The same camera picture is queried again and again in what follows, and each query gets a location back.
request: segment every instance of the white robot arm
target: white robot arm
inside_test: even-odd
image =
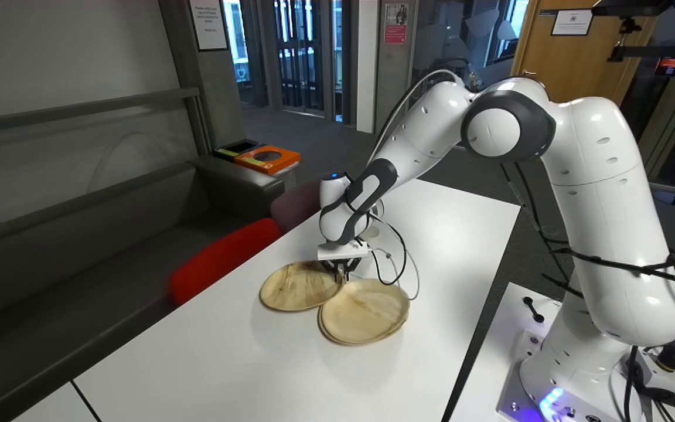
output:
[[[675,270],[636,138],[611,101],[551,104],[524,78],[483,93],[460,79],[439,83],[356,181],[326,184],[326,241],[354,241],[382,194],[429,171],[460,140],[487,159],[539,158],[572,246],[572,287],[583,300],[568,297],[542,351],[522,362],[528,395],[539,404],[557,385],[564,412],[617,420],[611,370],[633,345],[675,341]]]

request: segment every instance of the purple light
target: purple light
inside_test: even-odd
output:
[[[564,391],[561,387],[555,387],[542,399],[539,411],[548,422],[555,420],[557,412],[552,411],[552,405],[562,395]]]

